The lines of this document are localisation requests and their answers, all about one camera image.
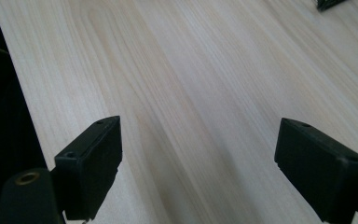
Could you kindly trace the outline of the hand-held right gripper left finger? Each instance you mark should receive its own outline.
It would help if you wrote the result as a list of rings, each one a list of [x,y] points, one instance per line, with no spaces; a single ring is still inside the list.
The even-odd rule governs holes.
[[[62,210],[69,220],[94,219],[122,161],[120,117],[92,123],[55,156]]]

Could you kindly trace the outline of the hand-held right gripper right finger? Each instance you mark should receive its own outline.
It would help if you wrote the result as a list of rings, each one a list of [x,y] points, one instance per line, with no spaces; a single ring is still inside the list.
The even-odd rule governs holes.
[[[283,118],[274,161],[321,221],[351,224],[358,214],[358,153],[307,123]]]

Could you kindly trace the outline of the dark ribbed object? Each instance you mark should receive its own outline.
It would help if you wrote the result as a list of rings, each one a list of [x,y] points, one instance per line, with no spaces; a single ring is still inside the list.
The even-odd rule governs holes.
[[[346,0],[316,0],[316,8],[318,11],[323,12],[345,1]]]

